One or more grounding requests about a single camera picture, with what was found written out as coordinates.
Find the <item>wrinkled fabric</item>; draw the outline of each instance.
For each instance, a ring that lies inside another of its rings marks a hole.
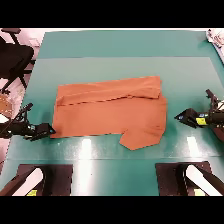
[[[130,150],[158,144],[166,127],[159,76],[58,87],[51,138],[123,134]]]

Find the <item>black office chair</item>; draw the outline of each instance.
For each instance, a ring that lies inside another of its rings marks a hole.
[[[34,50],[30,46],[20,45],[15,34],[20,33],[19,28],[3,28],[2,32],[9,33],[15,44],[6,43],[0,37],[0,79],[8,79],[8,82],[0,89],[1,93],[9,94],[10,91],[6,90],[8,86],[19,77],[24,88],[27,87],[24,74],[31,73],[31,70],[25,70],[29,63],[34,64],[32,61]]]

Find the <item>yellow sticker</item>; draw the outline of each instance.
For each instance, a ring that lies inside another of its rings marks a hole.
[[[205,192],[201,189],[194,189],[195,196],[205,196]]]
[[[26,196],[37,196],[37,190],[30,191]]]
[[[196,118],[196,121],[199,125],[207,125],[205,118]]]

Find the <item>orange cloth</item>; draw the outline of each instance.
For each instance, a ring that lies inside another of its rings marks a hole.
[[[166,127],[160,77],[58,87],[51,138],[123,134],[130,150],[158,144]]]

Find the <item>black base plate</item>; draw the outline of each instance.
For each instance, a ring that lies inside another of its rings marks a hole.
[[[160,196],[180,196],[177,180],[176,167],[179,164],[197,165],[199,168],[212,173],[209,162],[183,162],[183,163],[156,163],[156,175]]]
[[[50,168],[52,175],[52,188],[49,196],[70,196],[73,165],[61,164],[20,164],[17,170],[17,175],[25,173],[32,168],[47,167]],[[36,196],[42,196],[43,181],[34,189],[37,190]]]

